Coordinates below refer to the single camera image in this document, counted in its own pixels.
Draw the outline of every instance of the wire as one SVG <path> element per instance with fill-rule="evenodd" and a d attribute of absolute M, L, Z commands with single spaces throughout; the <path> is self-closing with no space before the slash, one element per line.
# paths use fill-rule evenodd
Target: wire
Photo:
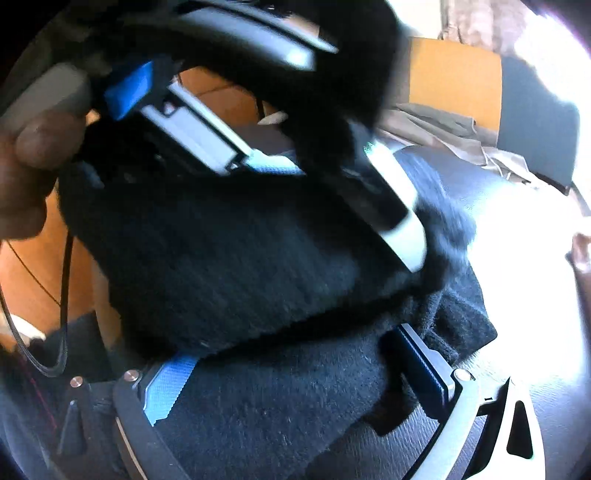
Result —
<path fill-rule="evenodd" d="M 60 306 L 60 302 L 58 302 L 56 300 L 56 298 L 49 292 L 49 290 L 47 290 L 44 286 L 43 283 L 41 283 L 38 278 L 33 274 L 33 272 L 29 269 L 29 267 L 27 266 L 27 264 L 22 260 L 22 258 L 18 255 L 17 251 L 14 249 L 14 247 L 12 246 L 12 244 L 8 241 L 5 240 L 4 241 L 5 244 L 8 245 L 8 248 L 10 248 L 10 250 L 12 250 L 12 253 L 14 254 L 14 256 L 17 258 L 17 260 L 21 263 L 22 267 L 27 270 L 27 272 L 29 273 L 29 275 L 31 276 L 31 278 L 33 280 L 35 280 L 35 282 L 37 283 L 37 285 L 39 285 L 41 287 L 41 289 L 47 293 L 47 295 L 53 300 L 53 302 L 59 307 Z"/>
<path fill-rule="evenodd" d="M 17 341 L 17 345 L 21 350 L 21 353 L 32 363 L 32 365 L 39 370 L 46 377 L 54 378 L 59 377 L 66 369 L 66 363 L 68 359 L 68 294 L 70 291 L 70 264 L 72 263 L 72 247 L 74 245 L 74 238 L 68 231 L 66 235 L 66 246 L 64 248 L 64 263 L 61 270 L 61 299 L 60 299 L 60 349 L 57 354 L 56 364 L 53 367 L 46 367 L 35 356 L 27 349 L 25 342 L 23 341 L 21 334 L 18 332 L 8 305 L 0 287 L 0 306 L 2 312 L 8 322 L 8 327 L 12 332 L 14 339 Z"/>

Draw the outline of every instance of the orange wall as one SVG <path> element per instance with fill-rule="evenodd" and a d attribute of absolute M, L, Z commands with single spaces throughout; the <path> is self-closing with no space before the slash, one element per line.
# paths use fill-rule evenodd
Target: orange wall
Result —
<path fill-rule="evenodd" d="M 201 67 L 179 76 L 183 86 L 230 127 L 258 122 L 256 99 L 246 90 Z"/>
<path fill-rule="evenodd" d="M 446 40 L 414 38 L 409 102 L 471 116 L 498 131 L 502 70 L 496 53 Z"/>
<path fill-rule="evenodd" d="M 47 199 L 47 221 L 35 238 L 11 241 L 0 249 L 0 285 L 11 313 L 43 333 L 59 326 L 61 268 L 66 226 L 55 192 Z M 70 267 L 68 318 L 93 309 L 91 257 L 74 241 Z"/>

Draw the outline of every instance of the metal screw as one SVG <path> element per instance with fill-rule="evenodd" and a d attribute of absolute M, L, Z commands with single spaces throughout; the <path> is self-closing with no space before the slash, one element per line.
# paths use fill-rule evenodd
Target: metal screw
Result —
<path fill-rule="evenodd" d="M 468 370 L 464 370 L 463 368 L 458 368 L 456 370 L 456 377 L 458 380 L 462 380 L 463 382 L 469 382 L 472 380 L 472 374 Z"/>
<path fill-rule="evenodd" d="M 72 388 L 81 387 L 83 383 L 84 383 L 84 379 L 82 377 L 74 377 L 70 380 L 70 386 Z"/>
<path fill-rule="evenodd" d="M 123 374 L 123 380 L 126 382 L 135 382 L 139 378 L 139 372 L 137 370 L 127 370 Z"/>

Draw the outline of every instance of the black leather surface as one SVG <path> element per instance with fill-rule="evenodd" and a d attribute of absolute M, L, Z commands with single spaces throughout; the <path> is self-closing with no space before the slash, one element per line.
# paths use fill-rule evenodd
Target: black leather surface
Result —
<path fill-rule="evenodd" d="M 240 134 L 270 154 L 288 148 L 272 129 Z M 485 389 L 509 376 L 529 385 L 544 441 L 546 478 L 580 478 L 591 464 L 591 355 L 574 274 L 565 258 L 577 213 L 559 194 L 511 184 L 440 151 L 408 148 L 440 173 L 449 195 L 471 211 L 478 226 L 470 260 L 499 336 L 465 366 Z M 449 478 L 462 477 L 482 425 L 478 419 Z M 402 478 L 435 428 L 420 409 L 382 438 L 358 423 L 301 478 Z"/>

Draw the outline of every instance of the finger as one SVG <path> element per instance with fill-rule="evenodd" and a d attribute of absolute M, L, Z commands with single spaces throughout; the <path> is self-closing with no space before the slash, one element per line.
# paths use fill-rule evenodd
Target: finger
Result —
<path fill-rule="evenodd" d="M 581 273 L 591 272 L 591 257 L 589 256 L 590 245 L 591 237 L 584 235 L 583 233 L 576 233 L 573 237 L 571 258 L 573 266 Z"/>
<path fill-rule="evenodd" d="M 25 210 L 0 215 L 0 238 L 20 240 L 36 236 L 43 229 L 47 217 L 45 202 Z"/>
<path fill-rule="evenodd" d="M 65 112 L 44 112 L 17 137 L 15 151 L 25 165 L 55 170 L 71 159 L 84 140 L 86 122 Z"/>
<path fill-rule="evenodd" d="M 0 214 L 35 206 L 53 188 L 56 173 L 18 161 L 9 136 L 0 135 Z"/>

